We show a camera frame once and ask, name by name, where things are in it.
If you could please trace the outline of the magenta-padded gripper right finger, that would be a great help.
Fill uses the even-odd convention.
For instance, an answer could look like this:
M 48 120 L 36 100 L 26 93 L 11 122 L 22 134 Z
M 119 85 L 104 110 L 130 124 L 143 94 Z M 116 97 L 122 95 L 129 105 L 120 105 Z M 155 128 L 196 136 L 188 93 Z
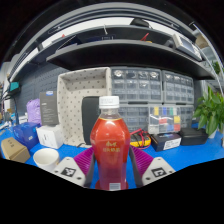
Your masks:
M 175 170 L 162 157 L 153 158 L 134 146 L 130 147 L 129 156 L 137 187 L 148 185 L 175 173 Z

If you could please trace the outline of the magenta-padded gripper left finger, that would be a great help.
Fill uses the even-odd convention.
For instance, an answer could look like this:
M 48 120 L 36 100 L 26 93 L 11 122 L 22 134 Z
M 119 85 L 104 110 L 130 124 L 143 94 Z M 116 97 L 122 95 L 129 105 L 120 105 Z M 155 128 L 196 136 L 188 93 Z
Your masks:
M 89 187 L 94 174 L 95 157 L 93 148 L 88 148 L 74 158 L 65 157 L 53 173 L 76 185 Z

